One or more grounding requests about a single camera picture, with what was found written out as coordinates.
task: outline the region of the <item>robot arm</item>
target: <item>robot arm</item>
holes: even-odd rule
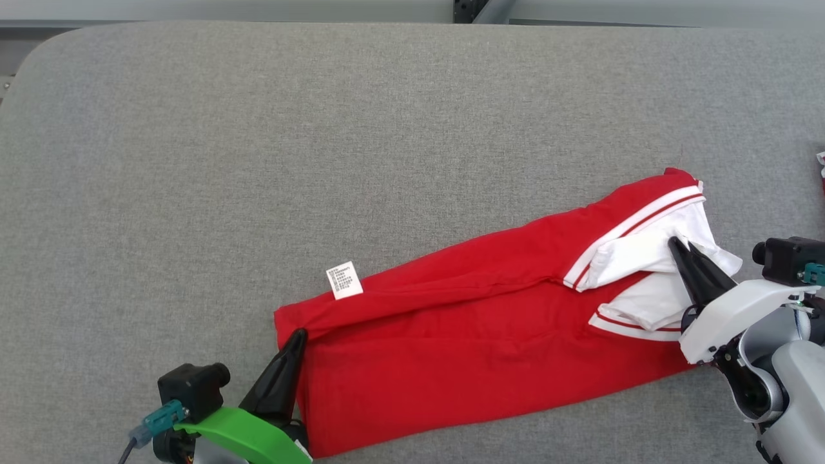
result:
[[[694,303],[682,318],[685,358],[725,375],[767,462],[825,462],[825,301],[815,295],[825,243],[768,239],[754,250],[764,279],[740,284],[692,245],[669,246]]]

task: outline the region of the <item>clothing label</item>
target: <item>clothing label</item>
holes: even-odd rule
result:
[[[356,268],[352,265],[352,261],[343,263],[327,270],[327,279],[329,285],[332,286],[332,294],[336,300],[347,298],[348,296],[358,295],[364,293],[361,288],[361,281],[356,275]]]

